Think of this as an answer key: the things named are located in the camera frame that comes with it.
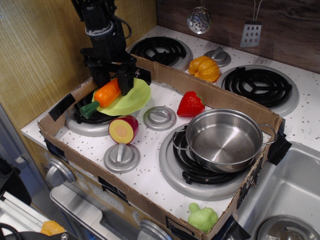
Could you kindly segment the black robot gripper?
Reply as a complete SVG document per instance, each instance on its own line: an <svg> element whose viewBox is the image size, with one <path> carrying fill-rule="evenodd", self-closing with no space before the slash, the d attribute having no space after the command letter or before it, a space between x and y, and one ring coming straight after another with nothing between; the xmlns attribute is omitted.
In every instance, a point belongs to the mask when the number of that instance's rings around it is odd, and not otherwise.
<svg viewBox="0 0 320 240"><path fill-rule="evenodd" d="M111 80L110 72L116 72L118 86L122 96L126 96L134 87L137 59L127 51L126 37L122 24L108 23L97 29L85 28L92 47L82 48L84 64L98 88Z"/></svg>

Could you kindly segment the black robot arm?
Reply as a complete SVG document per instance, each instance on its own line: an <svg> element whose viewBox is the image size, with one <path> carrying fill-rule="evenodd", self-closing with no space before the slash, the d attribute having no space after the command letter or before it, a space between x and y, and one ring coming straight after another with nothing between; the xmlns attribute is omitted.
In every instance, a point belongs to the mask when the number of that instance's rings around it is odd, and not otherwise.
<svg viewBox="0 0 320 240"><path fill-rule="evenodd" d="M111 81L111 74L118 79L120 92L127 95L134 86L136 58L126 52L126 39L122 24L126 22L115 15L113 0L73 0L72 4L82 22L92 47L82 48L84 64L99 88Z"/></svg>

